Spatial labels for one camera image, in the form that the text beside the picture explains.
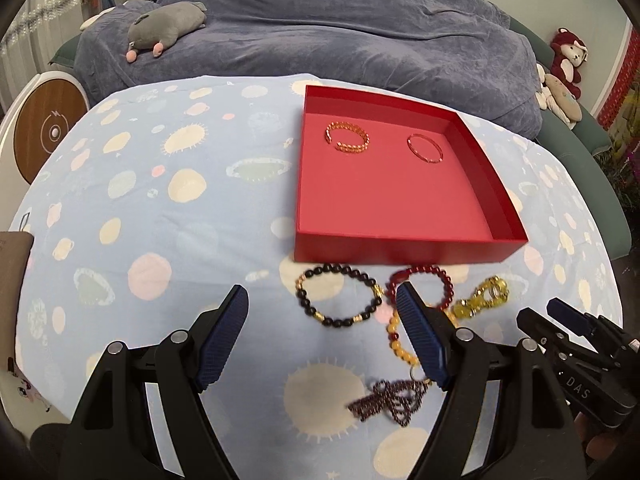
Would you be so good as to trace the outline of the dark garnet bead strand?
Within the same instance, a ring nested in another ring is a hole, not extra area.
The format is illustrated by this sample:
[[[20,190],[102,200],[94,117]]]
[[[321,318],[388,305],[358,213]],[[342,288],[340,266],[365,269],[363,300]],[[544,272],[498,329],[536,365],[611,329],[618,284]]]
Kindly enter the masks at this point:
[[[387,415],[395,424],[406,428],[414,413],[420,410],[423,397],[431,387],[427,380],[380,380],[373,384],[370,392],[361,399],[347,405],[352,416],[365,422],[379,414]]]

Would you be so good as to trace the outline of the thin gold bangle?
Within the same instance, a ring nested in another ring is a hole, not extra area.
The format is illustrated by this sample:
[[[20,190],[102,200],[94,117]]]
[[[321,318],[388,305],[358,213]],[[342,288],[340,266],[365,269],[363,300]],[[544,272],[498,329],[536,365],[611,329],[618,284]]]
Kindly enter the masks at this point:
[[[406,143],[409,151],[413,156],[416,156],[417,159],[420,159],[421,162],[437,165],[444,161],[444,151],[442,147],[427,134],[411,133]]]

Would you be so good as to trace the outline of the planet print blue sheet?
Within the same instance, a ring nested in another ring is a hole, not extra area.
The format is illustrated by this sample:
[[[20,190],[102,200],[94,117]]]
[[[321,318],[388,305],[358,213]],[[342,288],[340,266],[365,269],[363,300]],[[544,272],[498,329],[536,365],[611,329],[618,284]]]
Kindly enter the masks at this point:
[[[16,356],[70,418],[107,344],[157,344],[216,309],[233,284],[250,310],[221,378],[202,394],[241,479],[402,479],[442,404],[433,387],[410,426],[363,424],[345,408],[378,379],[409,378],[371,321],[329,330],[303,314],[294,280],[294,208],[310,75],[198,77],[119,91],[93,107],[39,171],[11,224],[35,237],[17,313]],[[590,207],[536,143],[468,114],[525,226],[505,262],[443,266],[457,297],[499,275],[510,301],[465,322],[516,344],[521,308],[562,298],[623,321]]]

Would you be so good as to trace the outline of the red shallow cardboard box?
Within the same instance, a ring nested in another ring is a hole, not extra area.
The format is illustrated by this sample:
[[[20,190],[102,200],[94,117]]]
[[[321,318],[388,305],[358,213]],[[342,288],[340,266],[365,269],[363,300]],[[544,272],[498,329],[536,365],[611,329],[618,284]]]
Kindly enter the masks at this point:
[[[407,148],[424,133],[437,165]],[[299,262],[501,262],[525,246],[520,216],[453,110],[330,86],[306,89],[294,258]]]

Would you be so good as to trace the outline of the beige cookie plush cushion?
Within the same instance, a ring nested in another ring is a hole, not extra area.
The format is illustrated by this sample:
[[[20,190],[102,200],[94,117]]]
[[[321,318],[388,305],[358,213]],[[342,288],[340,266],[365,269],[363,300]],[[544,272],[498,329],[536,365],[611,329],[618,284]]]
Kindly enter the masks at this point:
[[[577,124],[582,120],[582,108],[565,84],[552,74],[544,76],[544,84],[550,92],[548,105],[567,125]]]

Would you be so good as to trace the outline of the red monkey plush toy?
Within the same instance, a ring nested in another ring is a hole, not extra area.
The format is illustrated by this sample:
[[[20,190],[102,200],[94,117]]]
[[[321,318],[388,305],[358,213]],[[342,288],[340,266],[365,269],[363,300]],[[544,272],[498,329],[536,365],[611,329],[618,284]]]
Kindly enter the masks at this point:
[[[562,81],[576,100],[579,100],[582,90],[578,84],[582,81],[582,76],[578,68],[587,62],[587,46],[574,32],[564,27],[558,29],[550,46],[554,51],[550,72]]]

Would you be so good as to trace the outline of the grey mouse plush toy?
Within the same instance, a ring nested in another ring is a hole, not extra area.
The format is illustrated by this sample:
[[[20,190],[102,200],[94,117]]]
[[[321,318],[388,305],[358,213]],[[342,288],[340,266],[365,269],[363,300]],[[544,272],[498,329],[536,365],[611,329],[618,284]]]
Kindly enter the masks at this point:
[[[140,15],[128,29],[126,61],[131,64],[141,51],[159,58],[178,39],[206,26],[206,6],[181,1]]]

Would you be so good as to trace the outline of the blue grey blanket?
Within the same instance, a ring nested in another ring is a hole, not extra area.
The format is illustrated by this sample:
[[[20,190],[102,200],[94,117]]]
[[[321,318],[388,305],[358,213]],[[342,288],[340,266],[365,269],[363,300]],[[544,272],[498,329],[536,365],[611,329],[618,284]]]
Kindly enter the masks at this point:
[[[205,6],[203,28],[128,63],[127,32],[175,2]],[[91,103],[138,84],[311,74],[444,104],[533,139],[536,58],[486,0],[134,0],[79,39],[74,72]]]

